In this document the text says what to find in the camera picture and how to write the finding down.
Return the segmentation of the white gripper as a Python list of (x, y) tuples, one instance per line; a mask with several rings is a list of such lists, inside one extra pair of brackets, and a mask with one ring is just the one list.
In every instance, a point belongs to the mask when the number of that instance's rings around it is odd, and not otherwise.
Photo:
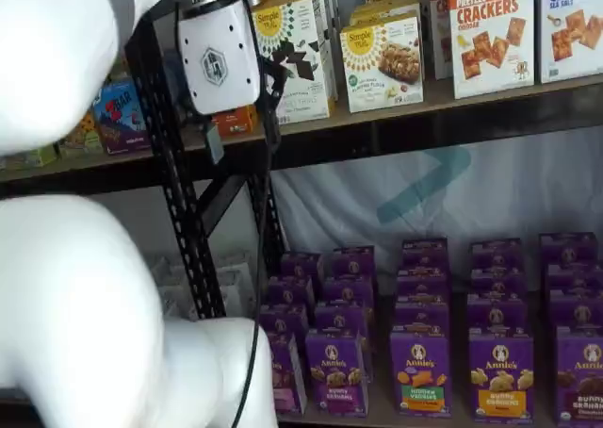
[(267, 140), (280, 140), (276, 109), (285, 91), (286, 68), (260, 58), (243, 0), (217, 0), (190, 8), (178, 22), (178, 40), (190, 98), (204, 117), (204, 141), (211, 160), (222, 160), (215, 113), (259, 106)]

